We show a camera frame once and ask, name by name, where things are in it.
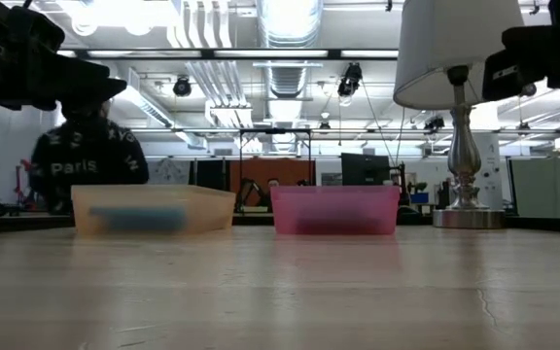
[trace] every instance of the black hoodie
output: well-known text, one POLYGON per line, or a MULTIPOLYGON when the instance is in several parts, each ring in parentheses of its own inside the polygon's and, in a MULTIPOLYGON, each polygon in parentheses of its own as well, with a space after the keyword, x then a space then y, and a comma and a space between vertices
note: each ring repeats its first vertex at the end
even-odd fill
POLYGON ((146 184, 149 179, 135 136, 103 118, 68 121, 43 134, 31 162, 29 186, 59 214, 72 211, 73 185, 146 184))

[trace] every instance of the translucent plastic bin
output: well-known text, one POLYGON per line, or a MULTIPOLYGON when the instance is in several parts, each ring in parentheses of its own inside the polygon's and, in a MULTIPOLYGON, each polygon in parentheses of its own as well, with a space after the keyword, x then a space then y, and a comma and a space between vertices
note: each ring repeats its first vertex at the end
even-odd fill
POLYGON ((204 232, 232 226, 235 194, 197 186, 74 186, 80 235, 204 232))
POLYGON ((399 187, 271 188, 279 234, 394 234, 399 187))

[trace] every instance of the desk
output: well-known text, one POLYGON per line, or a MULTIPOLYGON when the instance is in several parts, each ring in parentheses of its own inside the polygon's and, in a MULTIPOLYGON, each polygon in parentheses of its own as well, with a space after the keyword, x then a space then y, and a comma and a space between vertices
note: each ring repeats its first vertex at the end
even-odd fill
POLYGON ((0 350, 560 349, 560 233, 0 234, 0 350))
POLYGON ((411 203, 409 206, 423 215, 432 216, 434 215, 434 210, 438 205, 433 203, 411 203))

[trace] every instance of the computer monitor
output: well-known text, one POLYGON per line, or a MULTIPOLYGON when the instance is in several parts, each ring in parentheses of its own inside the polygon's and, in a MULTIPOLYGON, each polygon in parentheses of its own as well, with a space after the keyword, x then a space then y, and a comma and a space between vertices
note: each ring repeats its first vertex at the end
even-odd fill
POLYGON ((343 186, 376 186, 390 180, 388 157, 341 154, 343 186))

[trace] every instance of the table lamp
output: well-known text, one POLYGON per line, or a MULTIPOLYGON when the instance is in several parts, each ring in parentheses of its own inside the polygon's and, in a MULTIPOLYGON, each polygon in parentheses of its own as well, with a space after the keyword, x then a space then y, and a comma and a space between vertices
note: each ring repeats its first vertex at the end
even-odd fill
POLYGON ((499 228, 505 213, 477 200, 481 168, 470 129, 472 105, 483 102, 487 57, 504 48, 503 31, 524 22, 516 0, 406 0, 394 99, 415 110, 450 110, 453 139, 448 168, 457 197, 434 212, 443 228, 499 228))

